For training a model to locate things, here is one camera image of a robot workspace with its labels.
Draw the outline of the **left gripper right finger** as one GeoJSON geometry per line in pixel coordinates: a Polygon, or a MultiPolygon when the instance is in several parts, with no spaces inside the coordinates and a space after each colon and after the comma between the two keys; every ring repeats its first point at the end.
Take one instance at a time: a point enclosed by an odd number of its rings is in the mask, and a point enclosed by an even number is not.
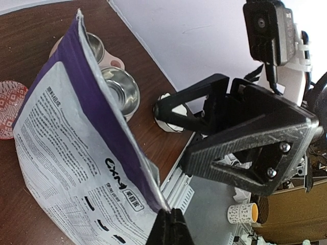
{"type": "Polygon", "coordinates": [[[194,245],[186,221],[180,209],[172,209],[170,218],[170,244],[194,245]]]}

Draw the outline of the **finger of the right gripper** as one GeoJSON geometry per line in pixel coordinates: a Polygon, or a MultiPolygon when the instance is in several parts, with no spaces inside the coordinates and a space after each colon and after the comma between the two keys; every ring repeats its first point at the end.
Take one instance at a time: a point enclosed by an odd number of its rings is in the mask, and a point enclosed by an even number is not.
{"type": "Polygon", "coordinates": [[[189,145],[182,169],[268,196],[294,175],[318,126],[318,118],[300,107],[265,113],[189,145]]]}
{"type": "Polygon", "coordinates": [[[187,121],[183,123],[186,130],[219,131],[228,106],[228,84],[229,77],[220,73],[196,83],[182,82],[176,92],[180,92],[180,98],[188,109],[187,121]]]}

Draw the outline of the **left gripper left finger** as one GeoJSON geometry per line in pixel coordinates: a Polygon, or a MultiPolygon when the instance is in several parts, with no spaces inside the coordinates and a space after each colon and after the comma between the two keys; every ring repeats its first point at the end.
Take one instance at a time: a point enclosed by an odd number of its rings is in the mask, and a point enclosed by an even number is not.
{"type": "Polygon", "coordinates": [[[160,210],[149,234],[146,245],[169,245],[172,241],[172,212],[160,210]]]}

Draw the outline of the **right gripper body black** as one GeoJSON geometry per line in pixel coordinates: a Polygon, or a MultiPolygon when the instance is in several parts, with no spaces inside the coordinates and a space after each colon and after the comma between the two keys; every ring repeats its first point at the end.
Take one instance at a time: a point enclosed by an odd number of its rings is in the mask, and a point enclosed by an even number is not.
{"type": "Polygon", "coordinates": [[[234,79],[225,143],[306,143],[307,111],[258,85],[234,79]]]}

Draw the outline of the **purple pet food bag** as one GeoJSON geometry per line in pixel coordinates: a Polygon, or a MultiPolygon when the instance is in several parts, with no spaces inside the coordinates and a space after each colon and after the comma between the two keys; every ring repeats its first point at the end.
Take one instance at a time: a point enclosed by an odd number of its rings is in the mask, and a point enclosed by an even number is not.
{"type": "Polygon", "coordinates": [[[75,244],[145,244],[169,210],[88,45],[77,11],[13,125],[25,184],[75,244]]]}

